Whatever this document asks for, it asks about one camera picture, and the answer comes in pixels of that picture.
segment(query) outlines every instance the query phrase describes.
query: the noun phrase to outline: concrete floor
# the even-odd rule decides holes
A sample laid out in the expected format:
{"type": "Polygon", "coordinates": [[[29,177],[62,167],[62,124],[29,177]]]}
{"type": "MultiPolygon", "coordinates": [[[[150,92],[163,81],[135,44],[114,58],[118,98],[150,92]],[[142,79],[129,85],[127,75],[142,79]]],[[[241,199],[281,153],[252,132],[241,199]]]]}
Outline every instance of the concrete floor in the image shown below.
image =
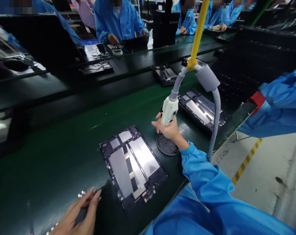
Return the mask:
{"type": "MultiPolygon", "coordinates": [[[[238,139],[247,137],[238,132],[238,139]]],[[[235,140],[233,135],[228,142],[235,140]]],[[[230,178],[245,160],[258,138],[224,144],[213,156],[230,178]]],[[[233,197],[272,214],[296,230],[296,133],[264,138],[239,178],[233,197]]]]}

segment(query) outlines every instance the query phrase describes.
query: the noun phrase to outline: yellow warning stripe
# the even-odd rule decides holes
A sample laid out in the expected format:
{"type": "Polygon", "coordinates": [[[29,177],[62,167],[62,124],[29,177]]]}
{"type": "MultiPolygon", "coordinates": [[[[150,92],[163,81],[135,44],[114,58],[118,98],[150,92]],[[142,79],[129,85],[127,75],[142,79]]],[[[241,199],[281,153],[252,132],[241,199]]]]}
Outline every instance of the yellow warning stripe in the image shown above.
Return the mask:
{"type": "Polygon", "coordinates": [[[257,151],[258,147],[260,146],[263,138],[259,138],[256,142],[256,144],[253,146],[249,154],[247,155],[246,159],[242,163],[242,165],[239,167],[238,171],[236,172],[235,176],[232,178],[232,182],[234,185],[238,182],[239,178],[241,177],[242,173],[244,172],[245,168],[248,166],[250,160],[252,159],[253,155],[257,151]]]}

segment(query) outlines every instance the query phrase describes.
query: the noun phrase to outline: worker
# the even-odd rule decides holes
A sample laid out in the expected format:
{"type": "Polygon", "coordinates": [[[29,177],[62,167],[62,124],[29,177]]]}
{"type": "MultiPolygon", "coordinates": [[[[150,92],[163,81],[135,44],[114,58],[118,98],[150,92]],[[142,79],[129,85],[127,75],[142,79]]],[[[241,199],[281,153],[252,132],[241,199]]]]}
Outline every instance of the worker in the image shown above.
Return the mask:
{"type": "MultiPolygon", "coordinates": [[[[176,117],[168,126],[161,124],[161,113],[158,113],[156,118],[158,121],[153,121],[152,125],[156,127],[157,132],[161,131],[179,148],[183,174],[192,188],[187,185],[147,228],[145,235],[296,234],[296,231],[273,216],[233,198],[230,194],[234,190],[232,181],[218,166],[213,166],[207,161],[205,152],[197,150],[193,143],[181,136],[176,117]]],[[[96,219],[100,193],[97,192],[93,196],[91,190],[79,199],[65,213],[50,235],[93,234],[94,228],[91,226],[94,226],[96,219]],[[81,225],[74,227],[75,218],[88,198],[91,198],[91,201],[86,222],[83,221],[81,225]]]]}
{"type": "Polygon", "coordinates": [[[220,30],[225,31],[227,27],[232,26],[242,11],[241,0],[232,0],[229,5],[221,9],[221,27],[220,30]]]}
{"type": "MultiPolygon", "coordinates": [[[[80,39],[80,37],[74,32],[74,30],[69,26],[66,20],[60,15],[60,13],[55,9],[54,6],[50,5],[47,2],[44,2],[42,0],[36,0],[36,10],[37,13],[50,13],[55,12],[57,17],[60,19],[62,26],[68,31],[70,34],[71,39],[76,45],[82,45],[83,41],[80,39]]],[[[10,33],[8,34],[8,41],[15,46],[19,51],[28,54],[28,51],[23,48],[19,41],[10,33]]]]}
{"type": "Polygon", "coordinates": [[[195,34],[197,30],[197,24],[194,18],[194,12],[192,11],[193,7],[194,0],[180,0],[178,4],[172,6],[172,12],[180,13],[176,36],[195,34]]]}
{"type": "Polygon", "coordinates": [[[123,40],[149,37],[136,8],[128,0],[96,0],[93,6],[98,39],[104,44],[119,45],[123,40]]]}
{"type": "Polygon", "coordinates": [[[210,0],[203,29],[220,30],[222,0],[210,0]]]}
{"type": "Polygon", "coordinates": [[[72,4],[77,9],[80,18],[82,19],[84,25],[89,27],[92,34],[95,36],[95,16],[93,14],[93,0],[72,0],[72,4]]]}
{"type": "Polygon", "coordinates": [[[296,70],[263,83],[259,91],[259,110],[238,130],[257,138],[296,133],[296,70]]]}
{"type": "Polygon", "coordinates": [[[225,31],[227,27],[232,26],[239,17],[241,11],[252,10],[254,7],[252,0],[232,0],[229,5],[221,8],[220,30],[225,31]]]}

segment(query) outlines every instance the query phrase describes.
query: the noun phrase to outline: hand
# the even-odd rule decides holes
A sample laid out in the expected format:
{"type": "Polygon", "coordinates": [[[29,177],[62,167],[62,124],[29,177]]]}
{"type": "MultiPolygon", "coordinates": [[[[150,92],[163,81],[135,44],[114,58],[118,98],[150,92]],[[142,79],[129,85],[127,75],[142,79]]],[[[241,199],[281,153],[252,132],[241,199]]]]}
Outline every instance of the hand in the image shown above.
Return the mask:
{"type": "Polygon", "coordinates": [[[97,205],[101,200],[101,190],[93,192],[92,187],[82,198],[74,202],[50,235],[93,235],[96,222],[97,205]],[[82,208],[88,207],[86,218],[74,227],[82,208]]]}
{"type": "Polygon", "coordinates": [[[115,37],[113,34],[109,34],[108,39],[113,46],[119,45],[117,37],[115,37]]]}
{"type": "Polygon", "coordinates": [[[186,30],[186,28],[184,26],[180,27],[179,31],[180,31],[180,34],[186,34],[187,33],[187,30],[186,30]]]}
{"type": "Polygon", "coordinates": [[[157,133],[161,131],[166,138],[171,140],[180,135],[180,132],[178,131],[176,117],[168,126],[165,126],[161,123],[161,113],[158,113],[155,118],[157,118],[158,121],[153,121],[151,124],[157,128],[157,133]]]}
{"type": "Polygon", "coordinates": [[[213,29],[214,31],[217,31],[217,30],[220,30],[220,27],[221,27],[221,26],[218,24],[218,25],[216,25],[216,26],[213,26],[212,29],[213,29]]]}
{"type": "Polygon", "coordinates": [[[220,26],[220,30],[225,31],[227,29],[227,26],[225,24],[222,24],[220,26]]]}
{"type": "Polygon", "coordinates": [[[161,131],[163,135],[166,138],[171,139],[180,150],[185,150],[189,148],[190,144],[184,139],[184,137],[182,137],[178,130],[176,117],[167,126],[161,123],[161,113],[158,113],[155,118],[157,118],[158,121],[153,121],[151,122],[151,124],[157,128],[157,133],[161,131]]]}
{"type": "Polygon", "coordinates": [[[145,29],[142,29],[142,30],[141,30],[141,36],[142,36],[142,37],[148,37],[149,34],[148,34],[148,32],[147,32],[145,29]]]}

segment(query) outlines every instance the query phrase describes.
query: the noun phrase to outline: pink shirt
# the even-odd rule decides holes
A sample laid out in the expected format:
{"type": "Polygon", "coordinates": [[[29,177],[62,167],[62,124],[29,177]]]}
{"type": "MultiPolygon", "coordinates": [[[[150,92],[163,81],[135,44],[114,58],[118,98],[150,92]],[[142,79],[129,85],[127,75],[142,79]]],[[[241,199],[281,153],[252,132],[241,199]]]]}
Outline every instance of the pink shirt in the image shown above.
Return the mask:
{"type": "Polygon", "coordinates": [[[80,0],[80,5],[79,5],[76,0],[72,0],[72,4],[77,9],[83,23],[88,27],[95,28],[96,27],[95,16],[92,11],[94,1],[80,0]]]}

